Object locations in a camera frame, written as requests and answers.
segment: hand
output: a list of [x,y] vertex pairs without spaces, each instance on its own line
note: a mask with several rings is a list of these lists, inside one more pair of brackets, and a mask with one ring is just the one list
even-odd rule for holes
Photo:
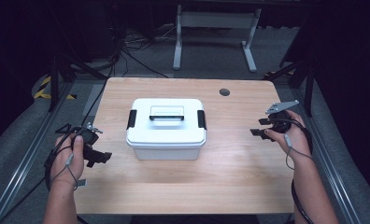
[[[62,150],[54,160],[50,170],[51,186],[56,184],[65,185],[66,187],[74,188],[77,185],[77,180],[81,177],[84,168],[83,160],[83,138],[82,136],[76,136],[74,140],[73,149],[71,150],[71,143],[75,135],[71,134],[66,138],[60,149]],[[59,137],[56,140],[56,146],[60,143],[63,137]],[[73,153],[73,159],[71,163],[66,167],[68,158]]]
[[[287,112],[290,115],[291,119],[295,119],[299,121],[299,123],[301,123],[302,126],[305,127],[304,121],[302,120],[301,116],[292,112],[291,110],[287,110]],[[284,133],[277,133],[271,129],[266,129],[264,132],[267,136],[277,141],[286,154],[289,152],[290,148],[287,146],[287,143],[284,138]],[[291,128],[286,132],[286,134],[290,137],[293,149],[311,158],[307,139],[305,137],[305,134],[302,132],[302,130],[299,127],[292,124]],[[289,156],[295,162],[299,161],[300,159],[306,158],[305,155],[297,153],[296,151],[291,149],[289,153]]]

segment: table leg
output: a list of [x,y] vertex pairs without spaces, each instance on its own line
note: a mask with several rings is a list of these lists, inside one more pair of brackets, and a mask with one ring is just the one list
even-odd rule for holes
[[176,51],[174,52],[173,69],[179,70],[181,67],[181,53],[182,53],[182,40],[181,40],[181,5],[177,9],[177,43]]
[[254,37],[254,34],[255,34],[255,30],[258,25],[260,14],[261,14],[261,10],[257,9],[255,11],[252,23],[249,27],[249,39],[247,41],[242,41],[244,55],[246,56],[247,64],[249,65],[249,70],[252,73],[257,71],[257,67],[255,65],[254,58],[252,57],[250,46],[251,46],[252,38]]

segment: person's left hand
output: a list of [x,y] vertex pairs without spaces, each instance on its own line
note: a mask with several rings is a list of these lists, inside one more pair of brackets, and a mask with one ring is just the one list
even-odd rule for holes
[[[72,149],[71,143],[74,138],[75,141]],[[56,146],[62,139],[62,136],[57,138]],[[76,181],[81,177],[84,168],[82,136],[78,135],[75,137],[74,134],[71,134],[64,140],[59,151],[60,150],[61,152],[57,155],[50,169],[50,179],[52,181],[50,184],[52,187],[55,184],[60,184],[74,188],[77,185]],[[72,153],[74,157],[68,167],[65,167],[68,158]]]

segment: hole in table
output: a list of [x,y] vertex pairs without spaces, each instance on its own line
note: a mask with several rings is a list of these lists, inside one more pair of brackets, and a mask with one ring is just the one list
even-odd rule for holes
[[230,92],[228,89],[224,89],[224,88],[222,88],[222,89],[220,89],[220,94],[221,94],[222,96],[228,96],[228,95],[230,95],[230,94],[231,94],[231,92]]

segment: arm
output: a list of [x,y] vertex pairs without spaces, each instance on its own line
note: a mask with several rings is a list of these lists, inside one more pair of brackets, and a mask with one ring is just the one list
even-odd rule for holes
[[[78,223],[77,211],[74,200],[74,187],[76,180],[83,173],[83,139],[77,136],[71,150],[71,141],[74,136],[68,137],[61,148],[69,147],[60,152],[50,170],[51,187],[48,204],[43,223]],[[73,153],[73,159],[66,167],[69,157]]]
[[[289,112],[292,119],[298,120],[305,127],[299,115],[292,111],[287,112]],[[316,164],[311,160],[304,133],[295,125],[292,125],[287,131],[287,135],[292,142],[292,149],[287,146],[283,133],[276,133],[272,130],[265,130],[265,133],[276,140],[285,153],[290,151],[289,156],[294,162],[293,182],[296,194],[310,219],[314,223],[338,223],[334,209],[322,185]],[[294,214],[296,223],[306,223],[296,207]]]

